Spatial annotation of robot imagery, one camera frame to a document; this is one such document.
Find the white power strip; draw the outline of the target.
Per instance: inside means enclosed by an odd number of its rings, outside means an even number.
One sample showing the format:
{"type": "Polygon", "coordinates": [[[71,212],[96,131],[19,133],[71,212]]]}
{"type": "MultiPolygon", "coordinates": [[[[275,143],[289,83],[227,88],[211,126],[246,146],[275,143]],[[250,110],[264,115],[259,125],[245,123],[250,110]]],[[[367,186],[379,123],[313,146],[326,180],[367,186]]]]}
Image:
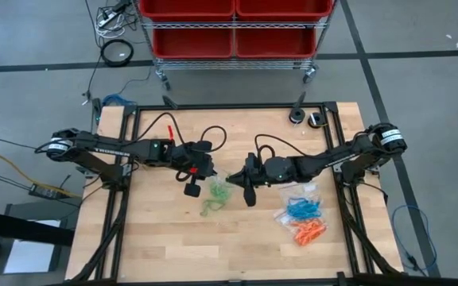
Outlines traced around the white power strip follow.
{"type": "Polygon", "coordinates": [[[105,10],[103,10],[98,16],[97,16],[97,27],[98,28],[103,28],[105,27],[108,23],[113,21],[118,17],[118,13],[115,13],[114,11],[107,13],[105,10]]]}

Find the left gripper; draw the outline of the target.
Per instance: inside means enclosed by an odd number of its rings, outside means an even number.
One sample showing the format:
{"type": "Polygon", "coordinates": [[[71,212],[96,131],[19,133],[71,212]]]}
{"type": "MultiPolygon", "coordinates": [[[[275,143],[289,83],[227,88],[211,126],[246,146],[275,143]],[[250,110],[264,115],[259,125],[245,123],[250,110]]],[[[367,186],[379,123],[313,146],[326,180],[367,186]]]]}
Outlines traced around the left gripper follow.
{"type": "MultiPolygon", "coordinates": [[[[187,142],[172,149],[172,169],[178,172],[194,175],[198,179],[214,176],[217,172],[214,169],[212,156],[212,143],[210,141],[187,142]],[[198,168],[198,172],[192,174],[189,169],[198,168]]],[[[185,184],[184,194],[198,198],[201,187],[197,184],[185,184]]]]}

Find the clear plastic zip bag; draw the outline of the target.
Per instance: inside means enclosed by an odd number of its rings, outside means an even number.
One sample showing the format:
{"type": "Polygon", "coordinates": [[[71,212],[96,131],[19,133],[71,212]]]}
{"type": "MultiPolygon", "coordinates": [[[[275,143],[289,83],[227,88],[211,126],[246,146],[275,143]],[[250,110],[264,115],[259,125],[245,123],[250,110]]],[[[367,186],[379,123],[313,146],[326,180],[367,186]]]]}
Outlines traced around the clear plastic zip bag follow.
{"type": "Polygon", "coordinates": [[[323,218],[322,211],[322,198],[320,191],[317,189],[317,186],[314,183],[309,184],[294,184],[286,187],[279,188],[279,195],[283,202],[283,207],[274,214],[274,219],[283,214],[287,214],[286,207],[291,198],[306,198],[312,201],[320,201],[320,211],[322,215],[319,217],[323,218]]]}
{"type": "Polygon", "coordinates": [[[327,224],[320,218],[296,220],[283,214],[276,217],[275,221],[292,234],[294,242],[299,246],[306,246],[314,242],[328,228],[327,224]]]}
{"type": "Polygon", "coordinates": [[[218,171],[215,176],[210,178],[209,191],[211,200],[220,204],[225,204],[229,201],[237,188],[236,185],[227,182],[231,175],[234,175],[234,173],[223,170],[218,171]]]}

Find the grey metal stand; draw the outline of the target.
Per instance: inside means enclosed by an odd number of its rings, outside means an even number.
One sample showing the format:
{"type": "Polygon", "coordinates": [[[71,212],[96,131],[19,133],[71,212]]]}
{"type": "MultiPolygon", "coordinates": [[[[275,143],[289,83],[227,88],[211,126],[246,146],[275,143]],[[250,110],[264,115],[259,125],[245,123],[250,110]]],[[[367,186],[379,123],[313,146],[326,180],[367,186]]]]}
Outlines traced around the grey metal stand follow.
{"type": "MultiPolygon", "coordinates": [[[[8,206],[5,214],[74,230],[78,209],[58,202],[24,203],[8,206]]],[[[0,238],[0,247],[0,286],[44,286],[64,281],[68,246],[0,238]]]]}

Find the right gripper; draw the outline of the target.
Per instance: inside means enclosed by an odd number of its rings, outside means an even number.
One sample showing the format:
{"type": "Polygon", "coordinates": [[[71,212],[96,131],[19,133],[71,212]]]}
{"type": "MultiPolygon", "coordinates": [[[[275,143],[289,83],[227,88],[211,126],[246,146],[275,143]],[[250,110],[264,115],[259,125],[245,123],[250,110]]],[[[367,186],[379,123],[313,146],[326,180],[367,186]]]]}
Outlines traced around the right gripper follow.
{"type": "Polygon", "coordinates": [[[296,169],[289,157],[272,157],[261,166],[260,160],[254,153],[248,153],[244,165],[239,172],[229,175],[226,181],[239,184],[243,188],[243,198],[248,207],[254,207],[257,196],[255,185],[286,184],[294,181],[296,169]]]}

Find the blue rubber band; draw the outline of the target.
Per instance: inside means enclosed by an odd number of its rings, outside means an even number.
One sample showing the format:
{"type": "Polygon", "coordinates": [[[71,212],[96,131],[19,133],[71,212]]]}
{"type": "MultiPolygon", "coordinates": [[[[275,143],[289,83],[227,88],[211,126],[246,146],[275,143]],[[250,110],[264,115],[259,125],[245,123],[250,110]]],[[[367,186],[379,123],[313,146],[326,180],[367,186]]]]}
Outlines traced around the blue rubber band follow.
{"type": "Polygon", "coordinates": [[[288,206],[288,214],[298,220],[318,218],[319,212],[316,205],[294,204],[288,206]]]}
{"type": "Polygon", "coordinates": [[[310,209],[314,207],[313,201],[306,198],[291,198],[289,206],[297,209],[310,209]]]}
{"type": "Polygon", "coordinates": [[[291,198],[287,204],[286,212],[288,215],[300,218],[303,216],[303,206],[306,203],[304,198],[291,198]]]}
{"type": "Polygon", "coordinates": [[[304,206],[306,218],[319,218],[322,213],[320,211],[320,201],[308,201],[304,206]]]}

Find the black beam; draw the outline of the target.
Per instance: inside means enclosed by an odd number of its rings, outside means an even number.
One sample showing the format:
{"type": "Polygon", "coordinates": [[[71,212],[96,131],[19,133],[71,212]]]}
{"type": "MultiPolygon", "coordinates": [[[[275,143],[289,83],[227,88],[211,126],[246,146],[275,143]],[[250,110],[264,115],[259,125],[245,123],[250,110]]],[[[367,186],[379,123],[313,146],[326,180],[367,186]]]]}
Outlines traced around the black beam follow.
{"type": "Polygon", "coordinates": [[[74,231],[0,214],[0,237],[71,246],[74,231]]]}

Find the red plastic storage bin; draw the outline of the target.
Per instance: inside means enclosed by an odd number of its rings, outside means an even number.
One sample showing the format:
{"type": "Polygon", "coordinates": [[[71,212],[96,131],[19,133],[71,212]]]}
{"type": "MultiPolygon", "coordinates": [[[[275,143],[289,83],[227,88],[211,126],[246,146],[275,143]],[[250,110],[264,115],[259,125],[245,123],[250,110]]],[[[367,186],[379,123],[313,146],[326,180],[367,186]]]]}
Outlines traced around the red plastic storage bin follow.
{"type": "Polygon", "coordinates": [[[302,59],[316,51],[314,29],[237,29],[235,53],[247,59],[302,59]]]}
{"type": "Polygon", "coordinates": [[[334,0],[235,0],[244,21],[319,21],[332,12],[334,0]]]}
{"type": "Polygon", "coordinates": [[[233,53],[230,29],[155,29],[153,53],[162,59],[225,59],[233,53]]]}
{"type": "Polygon", "coordinates": [[[140,0],[139,9],[153,21],[229,21],[235,0],[140,0]]]}

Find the black power adapter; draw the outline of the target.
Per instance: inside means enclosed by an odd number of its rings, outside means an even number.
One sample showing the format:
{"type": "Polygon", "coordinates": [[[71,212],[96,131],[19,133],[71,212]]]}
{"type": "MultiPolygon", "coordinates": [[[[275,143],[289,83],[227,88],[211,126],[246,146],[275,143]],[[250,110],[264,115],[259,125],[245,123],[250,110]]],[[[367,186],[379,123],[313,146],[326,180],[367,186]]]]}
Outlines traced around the black power adapter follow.
{"type": "Polygon", "coordinates": [[[29,191],[28,195],[39,197],[42,199],[69,199],[70,195],[65,195],[63,193],[60,193],[58,191],[55,191],[53,189],[50,189],[48,187],[41,187],[38,186],[37,184],[32,184],[29,191]]]}

